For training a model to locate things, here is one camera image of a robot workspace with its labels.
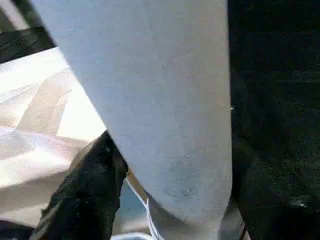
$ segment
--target black cloth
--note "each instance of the black cloth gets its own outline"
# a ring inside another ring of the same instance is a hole
[[[320,239],[319,9],[229,1],[232,195],[252,240]]]
[[[28,240],[34,228],[0,220],[0,240]]]
[[[54,48],[44,27],[0,33],[0,64]]]
[[[128,167],[108,132],[52,195],[30,240],[107,240]]]

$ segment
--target white fabric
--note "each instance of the white fabric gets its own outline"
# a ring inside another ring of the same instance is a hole
[[[49,190],[26,183],[68,170],[105,129],[58,48],[1,64],[0,218],[37,224],[59,180]],[[45,200],[25,206],[28,192]]]

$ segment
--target black fabric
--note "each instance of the black fabric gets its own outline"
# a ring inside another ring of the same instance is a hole
[[[0,64],[54,48],[44,27],[0,33]]]
[[[232,195],[252,240],[320,239],[319,9],[229,1]]]
[[[28,240],[34,228],[0,220],[0,240]]]
[[[30,239],[109,239],[127,170],[105,132],[52,195]]]

